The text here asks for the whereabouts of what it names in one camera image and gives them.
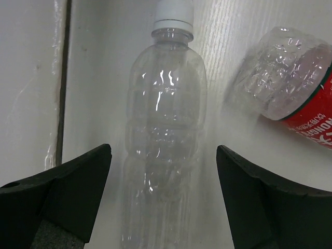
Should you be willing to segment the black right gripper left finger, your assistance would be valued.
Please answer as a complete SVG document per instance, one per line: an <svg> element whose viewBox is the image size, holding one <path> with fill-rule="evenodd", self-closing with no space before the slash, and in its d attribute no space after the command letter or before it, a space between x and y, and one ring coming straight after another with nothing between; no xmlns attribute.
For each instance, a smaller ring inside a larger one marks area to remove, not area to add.
<svg viewBox="0 0 332 249"><path fill-rule="evenodd" d="M103 144L52 169L1 187L1 248L84 248L107 181Z"/></svg>

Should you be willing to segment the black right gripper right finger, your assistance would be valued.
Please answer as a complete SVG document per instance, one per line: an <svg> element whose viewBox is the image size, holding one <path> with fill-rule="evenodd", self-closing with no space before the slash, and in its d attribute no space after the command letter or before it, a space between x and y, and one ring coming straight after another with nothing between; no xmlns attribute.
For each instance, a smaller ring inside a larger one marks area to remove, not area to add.
<svg viewBox="0 0 332 249"><path fill-rule="evenodd" d="M290 181L220 145L218 177L235 248L331 248L331 192Z"/></svg>

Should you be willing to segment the red label red cap bottle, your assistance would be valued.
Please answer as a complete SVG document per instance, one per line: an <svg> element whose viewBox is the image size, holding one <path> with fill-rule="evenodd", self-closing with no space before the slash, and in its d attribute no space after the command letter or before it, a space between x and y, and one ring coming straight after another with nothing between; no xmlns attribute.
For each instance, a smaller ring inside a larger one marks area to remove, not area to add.
<svg viewBox="0 0 332 249"><path fill-rule="evenodd" d="M250 107L331 148L331 44L274 27L246 55L235 90Z"/></svg>

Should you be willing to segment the clear unlabelled plastic bottle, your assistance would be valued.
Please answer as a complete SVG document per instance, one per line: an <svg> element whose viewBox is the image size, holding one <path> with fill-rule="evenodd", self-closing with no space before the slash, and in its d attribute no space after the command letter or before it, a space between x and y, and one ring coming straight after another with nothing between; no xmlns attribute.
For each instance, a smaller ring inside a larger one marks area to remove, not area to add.
<svg viewBox="0 0 332 249"><path fill-rule="evenodd" d="M123 167L122 248L190 248L207 82L192 1L159 1L153 45L132 65Z"/></svg>

